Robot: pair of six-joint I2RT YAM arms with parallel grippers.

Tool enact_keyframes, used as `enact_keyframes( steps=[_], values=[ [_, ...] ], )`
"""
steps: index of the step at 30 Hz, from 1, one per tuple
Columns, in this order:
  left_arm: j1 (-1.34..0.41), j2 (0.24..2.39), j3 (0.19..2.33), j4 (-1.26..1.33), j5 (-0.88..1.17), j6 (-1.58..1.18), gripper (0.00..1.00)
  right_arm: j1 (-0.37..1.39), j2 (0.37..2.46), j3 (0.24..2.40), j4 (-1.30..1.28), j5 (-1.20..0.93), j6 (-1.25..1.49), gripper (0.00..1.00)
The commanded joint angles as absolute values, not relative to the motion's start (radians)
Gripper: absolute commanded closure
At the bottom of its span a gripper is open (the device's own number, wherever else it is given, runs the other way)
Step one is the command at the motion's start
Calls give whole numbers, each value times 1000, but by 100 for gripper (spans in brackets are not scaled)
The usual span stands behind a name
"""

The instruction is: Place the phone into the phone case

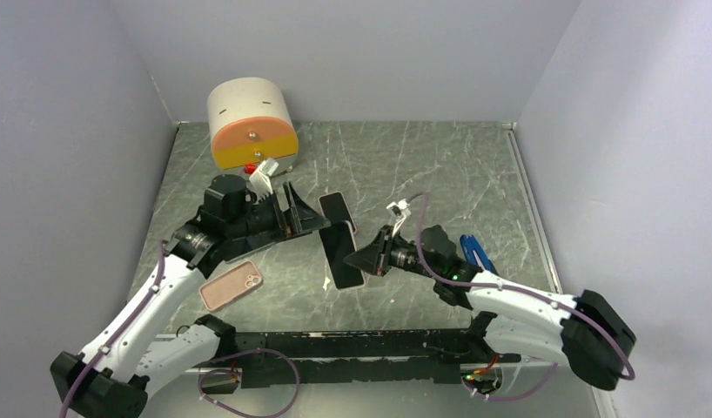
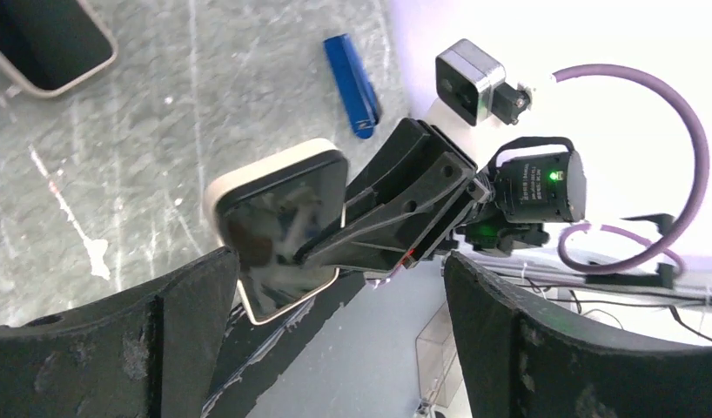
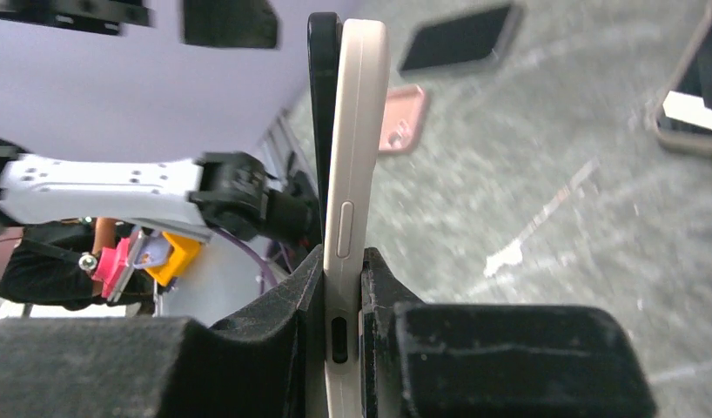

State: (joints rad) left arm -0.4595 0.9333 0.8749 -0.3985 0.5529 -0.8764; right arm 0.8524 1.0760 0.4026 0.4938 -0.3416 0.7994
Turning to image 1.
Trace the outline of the pink phone case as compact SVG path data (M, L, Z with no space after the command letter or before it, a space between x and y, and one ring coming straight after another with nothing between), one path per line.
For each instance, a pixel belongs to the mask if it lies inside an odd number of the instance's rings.
M198 290L204 307L216 312L263 285L262 273L251 261L245 261L206 281Z

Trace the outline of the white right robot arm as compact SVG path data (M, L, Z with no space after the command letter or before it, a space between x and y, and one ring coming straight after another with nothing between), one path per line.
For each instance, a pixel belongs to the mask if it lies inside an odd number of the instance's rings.
M600 293L552 293L503 279L462 259L441 226L425 229L417 241L384 226L344 261L373 276L397 268L432 279L440 299L475 313L465 346L476 361L498 354L534 357L569 367L606 391L635 378L629 361L635 333Z

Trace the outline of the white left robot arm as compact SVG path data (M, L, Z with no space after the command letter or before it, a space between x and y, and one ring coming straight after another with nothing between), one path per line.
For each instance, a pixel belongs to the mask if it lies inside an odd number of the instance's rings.
M157 336L190 294L212 283L220 264L329 225L290 183L276 192L265 176L214 177L195 215L158 244L155 269L119 315L79 352L51 363L60 415L137 417L190 367L244 356L236 328L211 314L172 340Z

